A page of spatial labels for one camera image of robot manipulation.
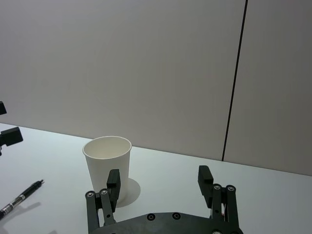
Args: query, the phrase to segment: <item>table surface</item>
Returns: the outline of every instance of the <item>table surface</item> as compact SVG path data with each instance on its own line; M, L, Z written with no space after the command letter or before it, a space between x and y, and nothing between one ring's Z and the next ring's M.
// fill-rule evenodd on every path
M0 131L13 126L0 124ZM92 189L82 147L90 139L21 128L24 141L2 148L0 206L33 182L45 184L0 221L0 234L87 234L85 193ZM150 212L208 217L197 183L208 165L215 183L237 188L244 234L311 233L312 177L133 147L129 177L140 195L114 213L122 221Z

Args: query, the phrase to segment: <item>white paper cup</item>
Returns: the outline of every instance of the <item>white paper cup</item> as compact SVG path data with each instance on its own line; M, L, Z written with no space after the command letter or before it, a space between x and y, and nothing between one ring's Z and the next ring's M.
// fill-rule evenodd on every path
M132 145L120 136L103 136L91 140L82 149L86 157L93 189L98 193L106 188L111 169L119 169L120 193L118 202L122 201L128 190L129 161Z

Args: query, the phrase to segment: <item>black pen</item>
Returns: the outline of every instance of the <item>black pen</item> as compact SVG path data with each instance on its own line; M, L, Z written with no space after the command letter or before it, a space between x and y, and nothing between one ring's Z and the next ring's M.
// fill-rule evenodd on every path
M5 217L8 213L10 213L17 205L23 202L26 198L28 198L31 194L34 193L41 185L44 183L44 180L37 181L29 186L24 192L22 192L17 198L7 204L4 208L0 210L0 220Z

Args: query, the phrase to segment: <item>white wall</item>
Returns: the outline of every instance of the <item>white wall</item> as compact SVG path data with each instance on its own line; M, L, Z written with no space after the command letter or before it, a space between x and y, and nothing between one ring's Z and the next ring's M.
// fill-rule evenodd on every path
M225 160L312 175L312 1L250 0Z
M0 1L0 121L221 159L242 0Z

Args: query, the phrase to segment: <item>cup rim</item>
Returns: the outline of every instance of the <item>cup rim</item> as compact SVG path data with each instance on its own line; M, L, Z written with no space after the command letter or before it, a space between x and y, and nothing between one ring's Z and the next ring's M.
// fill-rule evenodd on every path
M85 152L84 148L87 146L87 144L91 143L91 142L94 141L94 140L101 139L101 138L108 138L108 137L117 137L117 138L121 138L121 139L123 139L123 140L126 140L126 141L130 144L129 149L128 149L125 153L123 153L123 154L121 154L121 155L117 155L117 156L115 156L115 157L110 157L110 158L92 157L92 156L88 155L88 154ZM83 152L83 154L84 154L85 156L87 156L87 157L89 157L89 158L92 158L92 159L97 159L97 160L109 160L109 159L113 159L113 158L117 158L117 157L124 156L124 155L126 155L131 149L132 149L132 143L131 143L131 141L129 141L127 138L124 138L124 137L122 137L122 136L100 136L100 137L94 138L94 139L90 140L88 143L86 143L86 144L82 147L82 152Z

